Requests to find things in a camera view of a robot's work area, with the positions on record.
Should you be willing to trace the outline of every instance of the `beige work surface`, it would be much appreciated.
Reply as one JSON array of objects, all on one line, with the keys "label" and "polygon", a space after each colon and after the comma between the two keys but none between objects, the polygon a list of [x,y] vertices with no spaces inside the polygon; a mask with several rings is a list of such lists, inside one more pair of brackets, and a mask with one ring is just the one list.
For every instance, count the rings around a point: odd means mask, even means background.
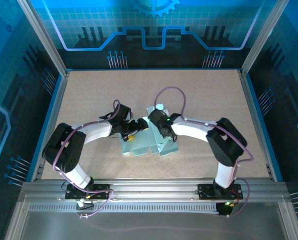
[{"label": "beige work surface", "polygon": [[[268,176],[236,70],[73,71],[57,124],[79,125],[97,120],[113,110],[115,99],[131,107],[134,118],[146,116],[146,108],[153,105],[157,93],[167,86],[177,86],[186,94],[186,117],[206,121],[228,118],[246,138],[255,160],[241,164],[237,176]],[[158,103],[163,103],[170,113],[180,113],[183,98],[171,89],[159,97]],[[206,178],[216,175],[218,164],[207,142],[180,136],[178,146],[179,151],[165,156],[150,152],[143,156],[125,156],[119,139],[106,137],[84,146],[80,164],[97,179]],[[42,178],[59,179],[61,176],[46,164]]]}]

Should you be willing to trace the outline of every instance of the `gear logo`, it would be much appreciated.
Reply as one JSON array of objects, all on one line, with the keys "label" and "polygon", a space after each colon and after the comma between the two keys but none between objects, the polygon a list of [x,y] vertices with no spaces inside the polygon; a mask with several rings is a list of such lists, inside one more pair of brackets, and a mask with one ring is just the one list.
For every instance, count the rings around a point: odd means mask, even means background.
[{"label": "gear logo", "polygon": [[132,8],[138,10],[139,14],[155,18],[156,15],[162,17],[162,14],[168,14],[179,3],[179,0],[132,0]]},{"label": "gear logo", "polygon": [[0,17],[7,25],[14,25],[20,14],[21,8],[17,0],[0,0]]}]

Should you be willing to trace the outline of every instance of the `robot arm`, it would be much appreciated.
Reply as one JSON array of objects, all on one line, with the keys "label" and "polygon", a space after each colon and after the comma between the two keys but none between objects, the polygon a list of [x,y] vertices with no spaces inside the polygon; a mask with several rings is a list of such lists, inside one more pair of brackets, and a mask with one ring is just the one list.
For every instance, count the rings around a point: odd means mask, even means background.
[{"label": "robot arm", "polygon": [[155,109],[149,115],[149,120],[158,128],[160,134],[166,137],[189,136],[208,142],[213,154],[218,160],[218,172],[215,177],[213,187],[218,198],[222,198],[234,182],[236,171],[236,160],[243,154],[243,150],[238,144],[217,129],[220,126],[234,135],[244,146],[246,140],[232,125],[232,123],[222,118],[219,121],[199,121],[194,119],[183,119],[178,113],[167,116],[163,111]]},{"label": "robot arm", "polygon": [[[109,119],[108,116],[110,114],[112,113],[102,116],[101,120]],[[57,126],[42,152],[42,157],[48,163],[53,164],[63,142],[77,127],[78,125],[69,126],[64,123]],[[83,146],[93,140],[108,137],[115,133],[121,134],[123,140],[126,142],[137,132],[147,128],[148,124],[144,119],[139,118],[137,121],[132,120],[131,109],[121,104],[118,114],[113,119],[85,126],[75,132],[70,138],[70,141],[66,144],[55,167],[64,173],[66,178],[79,188],[93,190],[93,178],[79,165]]]}]

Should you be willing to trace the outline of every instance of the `black mounting plate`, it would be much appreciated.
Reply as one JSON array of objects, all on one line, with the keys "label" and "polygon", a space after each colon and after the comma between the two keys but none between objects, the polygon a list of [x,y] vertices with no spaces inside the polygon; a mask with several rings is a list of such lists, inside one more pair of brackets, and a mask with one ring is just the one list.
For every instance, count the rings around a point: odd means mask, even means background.
[{"label": "black mounting plate", "polygon": [[[96,190],[105,190],[105,189],[109,189],[110,185],[109,184],[94,184],[93,185],[93,189],[92,191],[96,191]],[[94,200],[94,199],[108,199],[109,198],[109,192],[102,192],[102,193],[97,193],[93,196],[91,196],[90,198],[88,198],[88,200]],[[66,194],[65,194],[65,199],[69,199],[69,200],[79,200],[81,198],[85,198],[87,196],[86,193],[81,192],[80,190],[77,190],[76,188],[74,188],[71,184],[68,184],[67,186],[67,190],[66,190]]]},{"label": "black mounting plate", "polygon": [[[219,200],[215,197],[213,184],[199,184],[198,185],[199,200]],[[221,197],[222,200],[235,200],[237,196],[233,193],[236,192],[239,199],[243,199],[243,193],[240,184],[232,184],[228,190],[228,194]]]}]

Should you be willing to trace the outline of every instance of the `glass panel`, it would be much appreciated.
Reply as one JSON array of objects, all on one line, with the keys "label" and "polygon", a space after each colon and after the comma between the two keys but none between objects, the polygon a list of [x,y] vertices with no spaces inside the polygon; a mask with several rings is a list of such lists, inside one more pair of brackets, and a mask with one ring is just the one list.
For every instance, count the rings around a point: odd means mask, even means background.
[{"label": "glass panel", "polygon": [[250,77],[283,180],[288,182],[290,193],[297,193],[298,0],[289,2],[251,68]]},{"label": "glass panel", "polygon": [[275,0],[33,0],[69,69],[240,68]]},{"label": "glass panel", "polygon": [[58,76],[17,1],[0,1],[0,239],[26,178]]}]

